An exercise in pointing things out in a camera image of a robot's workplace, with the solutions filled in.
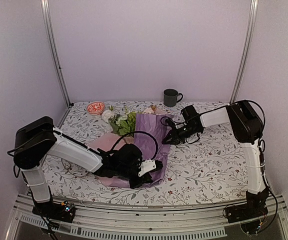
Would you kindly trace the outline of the pink rose stem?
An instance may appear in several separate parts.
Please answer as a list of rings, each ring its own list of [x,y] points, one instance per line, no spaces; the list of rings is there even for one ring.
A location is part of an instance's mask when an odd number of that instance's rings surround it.
[[[142,113],[143,114],[152,114],[152,115],[163,115],[163,114],[165,114],[165,112],[162,109],[159,109],[155,105],[150,105]]]

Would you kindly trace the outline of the green white flower sprig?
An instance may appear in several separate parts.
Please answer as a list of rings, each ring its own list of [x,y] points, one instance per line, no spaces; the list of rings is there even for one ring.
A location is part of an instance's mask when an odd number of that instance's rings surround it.
[[[136,115],[139,113],[137,111],[129,111],[127,108],[124,108],[121,113],[113,112],[113,116],[108,119],[112,133],[119,136],[131,133],[131,136],[134,136],[132,132],[135,131]]]

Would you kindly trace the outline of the dark grey metal mug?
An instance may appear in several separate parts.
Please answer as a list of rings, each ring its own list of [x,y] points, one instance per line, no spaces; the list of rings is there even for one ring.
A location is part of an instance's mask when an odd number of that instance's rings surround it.
[[[166,89],[163,92],[163,103],[167,107],[174,107],[183,99],[183,94],[175,89]]]

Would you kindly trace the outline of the white rose long stem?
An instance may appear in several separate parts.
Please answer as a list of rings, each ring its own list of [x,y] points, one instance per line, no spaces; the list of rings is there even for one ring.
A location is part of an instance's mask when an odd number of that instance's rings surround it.
[[[111,105],[108,107],[108,109],[103,111],[101,117],[107,124],[115,124],[116,121],[121,117],[121,114],[115,112],[114,107]]]

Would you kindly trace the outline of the red patterned ceramic bowl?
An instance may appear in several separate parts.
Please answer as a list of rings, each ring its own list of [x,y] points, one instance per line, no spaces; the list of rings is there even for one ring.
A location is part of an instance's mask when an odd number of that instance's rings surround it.
[[[105,110],[105,104],[101,101],[94,101],[87,106],[86,110],[92,116],[101,115]]]

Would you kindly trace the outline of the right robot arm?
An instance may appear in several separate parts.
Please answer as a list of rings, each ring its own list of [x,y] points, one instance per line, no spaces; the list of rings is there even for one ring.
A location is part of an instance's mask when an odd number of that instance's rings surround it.
[[[174,122],[170,117],[162,117],[160,122],[170,131],[163,138],[164,145],[186,143],[187,138],[203,133],[205,128],[229,123],[235,139],[241,144],[246,160],[248,188],[246,204],[229,206],[225,209],[229,220],[253,218],[266,215],[266,199],[270,189],[265,180],[265,160],[263,151],[265,143],[262,139],[266,117],[260,117],[252,107],[252,100],[239,100],[213,110],[198,113],[193,105],[182,109],[183,122]]]

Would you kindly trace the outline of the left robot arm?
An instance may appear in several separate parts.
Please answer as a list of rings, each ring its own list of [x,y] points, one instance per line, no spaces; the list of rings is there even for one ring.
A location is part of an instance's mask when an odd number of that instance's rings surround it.
[[[143,153],[131,143],[116,150],[93,150],[87,145],[69,137],[54,126],[53,119],[44,116],[20,128],[15,134],[14,149],[7,151],[14,165],[22,171],[26,184],[32,193],[36,211],[47,217],[57,213],[71,214],[73,208],[54,203],[49,186],[41,169],[42,159],[53,156],[78,165],[100,177],[120,177],[128,180],[132,189],[152,182],[151,172],[163,167],[156,160],[156,149],[151,159],[145,160]]]

